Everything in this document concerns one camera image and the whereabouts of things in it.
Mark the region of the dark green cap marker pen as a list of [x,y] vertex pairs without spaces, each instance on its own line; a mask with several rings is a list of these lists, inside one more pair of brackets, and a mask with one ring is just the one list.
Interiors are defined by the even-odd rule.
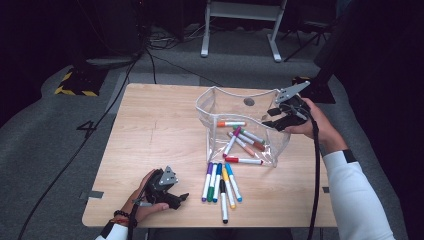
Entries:
[[210,183],[209,183],[208,192],[207,192],[207,202],[213,201],[216,173],[217,173],[217,163],[213,163]]

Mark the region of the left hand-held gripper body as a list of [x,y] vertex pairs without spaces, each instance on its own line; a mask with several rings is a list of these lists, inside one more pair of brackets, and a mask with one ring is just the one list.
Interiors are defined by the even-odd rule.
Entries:
[[169,166],[165,169],[155,170],[146,184],[145,196],[147,201],[151,204],[168,204],[171,199],[178,199],[178,196],[168,192],[176,183],[175,173]]

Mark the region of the hazard striped base plate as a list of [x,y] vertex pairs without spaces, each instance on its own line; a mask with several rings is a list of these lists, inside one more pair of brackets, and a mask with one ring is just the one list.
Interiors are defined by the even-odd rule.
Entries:
[[104,69],[80,71],[76,68],[71,68],[63,77],[55,90],[55,94],[99,96],[107,74],[108,71]]
[[292,84],[301,84],[306,81],[309,82],[309,85],[300,92],[301,97],[309,98],[315,103],[336,103],[327,81],[321,81],[318,78],[296,76],[292,79]]

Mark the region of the yellow cap marker pen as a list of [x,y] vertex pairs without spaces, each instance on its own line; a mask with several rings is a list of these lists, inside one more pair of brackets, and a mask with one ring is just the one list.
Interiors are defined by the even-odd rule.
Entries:
[[231,188],[231,183],[230,183],[230,180],[229,180],[229,177],[228,177],[228,174],[227,174],[227,170],[226,170],[225,167],[222,170],[222,174],[223,174],[222,175],[222,178],[223,178],[224,183],[226,185],[226,191],[227,191],[227,196],[228,196],[228,200],[229,200],[229,203],[230,203],[230,208],[231,209],[235,209],[236,208],[236,203],[235,203],[235,199],[234,199],[234,196],[233,196],[233,192],[232,192],[232,188]]

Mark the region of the clear plastic pencil bag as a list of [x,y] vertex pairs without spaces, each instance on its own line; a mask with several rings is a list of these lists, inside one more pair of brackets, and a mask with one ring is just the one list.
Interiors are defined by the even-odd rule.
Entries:
[[275,98],[278,90],[259,91],[247,89],[221,89],[211,87],[196,100],[196,109],[199,120],[207,129],[207,153],[208,162],[224,162],[224,149],[230,141],[228,132],[233,132],[237,127],[217,127],[218,121],[245,121],[245,130],[264,139],[265,150],[260,151],[254,146],[247,144],[255,156],[250,156],[236,142],[232,146],[228,156],[248,159],[261,159],[263,164],[276,167],[279,155],[284,151],[290,141],[290,135],[278,132],[274,128],[263,125],[264,121],[271,121],[267,113],[268,109],[275,106]]

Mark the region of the group of coloured markers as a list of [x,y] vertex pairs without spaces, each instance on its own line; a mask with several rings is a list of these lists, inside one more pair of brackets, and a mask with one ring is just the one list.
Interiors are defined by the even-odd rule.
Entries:
[[210,162],[207,165],[201,201],[203,203],[220,201],[222,223],[227,224],[229,222],[229,209],[235,209],[236,203],[243,201],[229,163]]

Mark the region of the red cap marker pen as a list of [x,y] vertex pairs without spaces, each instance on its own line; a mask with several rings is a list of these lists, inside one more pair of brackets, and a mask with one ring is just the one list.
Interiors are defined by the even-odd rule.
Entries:
[[254,164],[254,165],[262,165],[263,160],[261,159],[248,159],[248,158],[238,158],[238,157],[226,157],[226,162],[229,163],[242,163],[242,164]]

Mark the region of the brown cap marker pen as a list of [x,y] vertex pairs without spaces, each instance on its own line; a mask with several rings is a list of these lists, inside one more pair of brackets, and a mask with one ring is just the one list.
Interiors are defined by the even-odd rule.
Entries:
[[238,138],[240,138],[241,140],[243,140],[244,142],[254,146],[255,148],[257,148],[260,151],[264,151],[265,150],[265,146],[257,141],[254,141],[246,136],[244,136],[243,134],[239,133]]

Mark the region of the light blue cap marker pen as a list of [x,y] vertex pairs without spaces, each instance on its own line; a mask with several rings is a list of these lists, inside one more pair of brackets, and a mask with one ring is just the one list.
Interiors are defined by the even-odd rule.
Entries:
[[234,193],[236,195],[236,199],[237,199],[238,202],[242,202],[243,201],[243,198],[242,198],[242,195],[241,195],[241,193],[239,191],[239,188],[238,188],[236,179],[234,177],[234,174],[233,174],[231,165],[229,163],[225,163],[225,168],[227,170],[227,174],[228,174],[228,177],[229,177],[231,186],[233,188],[233,191],[234,191]]

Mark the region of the black cap marker pen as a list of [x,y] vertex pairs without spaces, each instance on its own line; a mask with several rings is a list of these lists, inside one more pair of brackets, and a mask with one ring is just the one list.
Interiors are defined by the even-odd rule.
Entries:
[[220,197],[221,197],[221,213],[222,213],[222,222],[223,224],[228,224],[228,209],[227,209],[227,194],[226,194],[226,185],[223,179],[220,180]]

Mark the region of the magenta cap marker pen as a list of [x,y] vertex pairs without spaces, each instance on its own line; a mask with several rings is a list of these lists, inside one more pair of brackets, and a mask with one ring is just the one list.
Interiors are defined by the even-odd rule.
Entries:
[[223,157],[227,157],[232,146],[234,145],[234,143],[236,142],[236,139],[238,138],[238,135],[241,131],[241,127],[238,126],[233,132],[228,132],[227,135],[230,137],[230,141],[227,144],[226,148],[224,149],[223,152]]

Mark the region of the dark blue cap marker pen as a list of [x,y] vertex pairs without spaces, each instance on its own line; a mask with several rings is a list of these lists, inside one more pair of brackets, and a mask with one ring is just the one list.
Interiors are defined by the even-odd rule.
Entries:
[[212,195],[212,201],[217,202],[218,201],[218,193],[219,193],[219,182],[221,180],[221,173],[222,173],[222,164],[218,163],[217,168],[215,171],[215,179],[214,179],[214,191]]

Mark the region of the light green cap marker pen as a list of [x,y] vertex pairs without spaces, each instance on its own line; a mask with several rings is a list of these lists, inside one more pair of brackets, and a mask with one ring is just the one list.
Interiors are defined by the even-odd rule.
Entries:
[[255,134],[245,130],[244,128],[241,128],[240,130],[240,136],[245,137],[246,139],[250,139],[253,140],[255,142],[261,143],[262,145],[264,145],[266,143],[266,141],[258,136],[256,136]]

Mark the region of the purple cap marker pen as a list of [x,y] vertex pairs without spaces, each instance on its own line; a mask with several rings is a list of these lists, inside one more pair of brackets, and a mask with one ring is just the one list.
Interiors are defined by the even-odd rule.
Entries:
[[212,172],[213,172],[213,163],[210,162],[210,163],[208,163],[208,166],[207,166],[207,171],[206,171],[206,176],[205,176],[205,181],[204,181],[204,186],[203,186],[203,191],[202,191],[202,196],[201,196],[202,202],[207,201],[207,194],[208,194],[208,189],[209,189],[209,184],[210,184]]

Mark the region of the salmon cap marker pen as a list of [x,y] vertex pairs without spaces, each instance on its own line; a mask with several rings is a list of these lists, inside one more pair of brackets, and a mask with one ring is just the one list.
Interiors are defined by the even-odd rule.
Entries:
[[[234,137],[234,134],[232,132],[228,132],[227,133],[229,137]],[[255,156],[255,152],[247,146],[247,144],[245,142],[243,142],[241,139],[239,139],[238,137],[236,137],[235,142],[245,151],[247,152],[250,156]]]

